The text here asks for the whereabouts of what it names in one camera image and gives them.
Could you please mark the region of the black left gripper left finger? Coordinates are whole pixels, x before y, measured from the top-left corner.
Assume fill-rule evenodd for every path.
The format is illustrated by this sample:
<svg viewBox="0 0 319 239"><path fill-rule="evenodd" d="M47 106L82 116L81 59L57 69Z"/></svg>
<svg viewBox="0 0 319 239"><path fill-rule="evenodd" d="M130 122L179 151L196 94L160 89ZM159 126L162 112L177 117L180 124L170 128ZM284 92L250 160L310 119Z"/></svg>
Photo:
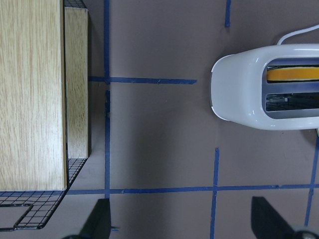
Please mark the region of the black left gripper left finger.
<svg viewBox="0 0 319 239"><path fill-rule="evenodd" d="M99 199L82 227L80 239L108 239L111 233L110 200Z"/></svg>

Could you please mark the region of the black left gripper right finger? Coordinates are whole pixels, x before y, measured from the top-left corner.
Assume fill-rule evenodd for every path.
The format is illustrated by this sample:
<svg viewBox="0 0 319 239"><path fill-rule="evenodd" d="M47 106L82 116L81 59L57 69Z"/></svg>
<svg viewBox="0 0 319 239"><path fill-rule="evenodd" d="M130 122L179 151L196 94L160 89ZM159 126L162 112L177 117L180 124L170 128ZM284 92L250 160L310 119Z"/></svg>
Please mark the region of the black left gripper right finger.
<svg viewBox="0 0 319 239"><path fill-rule="evenodd" d="M251 228L257 239L301 239L264 197L252 197Z"/></svg>

